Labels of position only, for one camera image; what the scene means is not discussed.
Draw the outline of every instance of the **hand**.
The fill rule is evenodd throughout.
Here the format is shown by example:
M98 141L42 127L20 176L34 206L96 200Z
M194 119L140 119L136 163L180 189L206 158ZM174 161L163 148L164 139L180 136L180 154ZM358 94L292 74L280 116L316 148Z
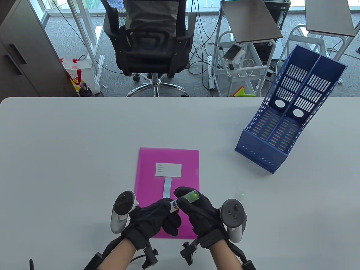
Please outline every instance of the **hand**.
M195 189L181 186L175 189L174 194L176 197L178 197L178 207L189 216L194 233L196 233L201 238L215 231L216 229L221 229L224 231L224 225L220 220L220 210L214 208L207 197L199 192L200 198L193 203L189 203L185 198L180 198L181 196L193 190ZM207 218L202 215L202 211L207 213L211 218Z
M147 207L137 206L129 213L130 223L121 234L128 238L137 250L145 248L149 239L155 236L161 227L166 233L177 236L181 218L177 212L170 213L171 201L170 198L164 198Z

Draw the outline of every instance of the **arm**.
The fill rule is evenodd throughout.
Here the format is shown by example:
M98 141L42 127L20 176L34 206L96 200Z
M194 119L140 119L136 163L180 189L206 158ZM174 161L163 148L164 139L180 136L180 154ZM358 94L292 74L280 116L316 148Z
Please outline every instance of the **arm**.
M105 259L101 262L98 270L125 270L136 250L145 249L149 239L155 236L161 228L172 236L177 236L181 225L181 218L177 212L170 213L169 198L158 200L147 207L136 206L129 212L130 222L121 232L121 242L110 252L108 248L104 251Z
M229 249L225 240L221 240L210 248L211 256L214 259L217 270L238 269L243 270L240 261Z
M220 210L214 208L209 199L200 192L198 192L200 197L192 203L181 198L193 190L193 188L182 186L175 189L174 194L178 198L178 207L189 216L194 233L197 234L198 239L210 236L208 238L210 243L206 244L206 248L210 249L218 270L243 270L241 262L225 241L229 236L223 231L224 225L220 218Z
M128 239L124 239L105 258L98 270L125 270L135 254L135 247Z

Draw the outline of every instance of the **black office chair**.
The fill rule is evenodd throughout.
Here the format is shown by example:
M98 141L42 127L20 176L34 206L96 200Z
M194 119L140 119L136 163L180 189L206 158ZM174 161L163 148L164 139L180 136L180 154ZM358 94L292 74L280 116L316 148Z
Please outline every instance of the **black office chair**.
M119 69L126 76L131 76L132 73L151 73L151 80L148 84L133 89L127 96L133 96L150 88L154 90L154 96L159 96L160 86L180 91L182 96L189 96L184 88L163 83L161 79L166 75L173 78L175 73L181 72L187 66L193 44L196 14L189 12L188 29L186 30L186 0L166 1L178 2L176 36L174 37L162 29L147 27L126 29L125 25L119 27L117 8L111 7L107 0L101 0L106 10L104 32L112 42Z

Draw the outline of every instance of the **chrome chair base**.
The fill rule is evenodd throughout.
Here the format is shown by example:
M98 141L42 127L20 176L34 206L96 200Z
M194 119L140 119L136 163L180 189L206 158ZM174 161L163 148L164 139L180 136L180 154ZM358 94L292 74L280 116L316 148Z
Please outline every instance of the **chrome chair base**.
M143 76L141 73L139 73L140 76L142 76L143 78L145 78L146 80L149 80L146 76ZM184 88L182 88L181 86L178 85L174 85L174 84L167 84L165 82L161 82L161 80L166 76L166 74L163 74L160 78L158 77L157 73L152 73L151 74L151 80L148 84L142 85L140 87L137 87L133 90L131 90L126 96L133 96L137 93L140 93L142 91L148 90L148 89L153 89L154 90L154 96L160 96L159 95L159 90L161 88L161 86L164 87L168 87L171 88L173 90L179 91L182 93L181 96L189 96L189 93L185 91Z

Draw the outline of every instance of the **dark cabinet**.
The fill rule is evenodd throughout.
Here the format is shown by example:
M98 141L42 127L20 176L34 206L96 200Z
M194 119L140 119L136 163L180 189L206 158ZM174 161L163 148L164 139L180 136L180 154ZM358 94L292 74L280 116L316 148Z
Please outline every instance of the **dark cabinet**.
M0 101L9 96L39 96L2 43L0 43L0 82Z
M28 0L14 3L1 23L0 41L1 100L7 96L77 96ZM14 76L18 90L3 91Z

